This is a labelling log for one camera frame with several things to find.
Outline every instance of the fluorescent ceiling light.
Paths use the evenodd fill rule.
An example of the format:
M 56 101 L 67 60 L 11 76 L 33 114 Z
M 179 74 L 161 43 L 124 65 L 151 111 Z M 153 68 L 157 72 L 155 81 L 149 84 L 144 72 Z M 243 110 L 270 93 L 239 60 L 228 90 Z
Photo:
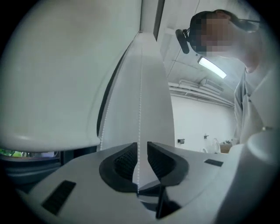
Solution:
M 224 71 L 222 71 L 218 66 L 214 65 L 212 62 L 208 61 L 206 58 L 201 57 L 198 60 L 198 64 L 208 68 L 209 70 L 220 76 L 222 79 L 227 76 L 227 74 Z

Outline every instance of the dark hair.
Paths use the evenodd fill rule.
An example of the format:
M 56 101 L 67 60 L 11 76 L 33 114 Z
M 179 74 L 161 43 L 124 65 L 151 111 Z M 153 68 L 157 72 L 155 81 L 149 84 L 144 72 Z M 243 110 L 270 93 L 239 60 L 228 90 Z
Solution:
M 256 26 L 254 24 L 249 21 L 239 19 L 236 15 L 226 10 L 217 9 L 215 11 L 203 11 L 197 13 L 192 17 L 190 22 L 188 42 L 190 43 L 192 49 L 199 54 L 205 55 L 206 52 L 206 46 L 201 46 L 200 41 L 197 41 L 197 36 L 201 34 L 201 25 L 206 21 L 206 18 L 209 15 L 215 15 L 217 11 L 221 11 L 229 15 L 231 17 L 230 21 L 246 32 L 256 30 Z

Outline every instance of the ceiling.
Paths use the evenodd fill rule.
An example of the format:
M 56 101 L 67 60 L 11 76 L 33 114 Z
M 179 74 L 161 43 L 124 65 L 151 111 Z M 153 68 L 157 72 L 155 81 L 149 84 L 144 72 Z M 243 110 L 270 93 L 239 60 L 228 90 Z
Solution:
M 234 90 L 245 68 L 243 63 L 236 59 L 207 58 L 227 74 L 222 79 L 199 65 L 197 61 L 200 55 L 191 48 L 189 54 L 184 54 L 175 36 L 176 29 L 189 28 L 194 14 L 216 9 L 228 10 L 239 18 L 258 19 L 257 13 L 241 0 L 165 0 L 157 42 L 169 82 L 178 83 L 180 79 L 185 79 L 199 83 L 207 78 L 224 89 L 221 97 L 234 102 Z

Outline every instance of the person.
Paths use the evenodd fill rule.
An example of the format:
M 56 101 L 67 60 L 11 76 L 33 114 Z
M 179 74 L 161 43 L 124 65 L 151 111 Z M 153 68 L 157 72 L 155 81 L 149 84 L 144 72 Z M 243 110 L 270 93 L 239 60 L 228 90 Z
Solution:
M 272 77 L 278 82 L 280 71 L 279 46 L 265 23 L 260 23 L 258 28 L 256 24 L 241 20 L 226 10 L 204 11 L 192 17 L 188 41 L 192 49 L 202 56 L 235 58 L 245 66 L 234 92 L 237 125 L 233 145 L 245 143 L 265 126 L 279 127 L 277 117 L 280 110 L 275 108 L 279 97 L 275 97 L 267 87 L 263 90 L 266 84 L 271 83 L 267 81 L 264 84 L 265 80 Z

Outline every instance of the white plastic panel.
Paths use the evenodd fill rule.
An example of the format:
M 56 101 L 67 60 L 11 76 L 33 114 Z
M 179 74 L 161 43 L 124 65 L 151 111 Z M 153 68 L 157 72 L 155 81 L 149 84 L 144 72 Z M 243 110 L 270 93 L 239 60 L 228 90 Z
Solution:
M 140 27 L 141 0 L 42 1 L 1 61 L 0 144 L 18 151 L 98 145 L 103 95 Z
M 133 181 L 157 180 L 147 161 L 147 142 L 174 146 L 171 96 L 159 46 L 151 33 L 139 33 L 124 57 L 107 101 L 100 149 L 138 142 L 140 165 Z

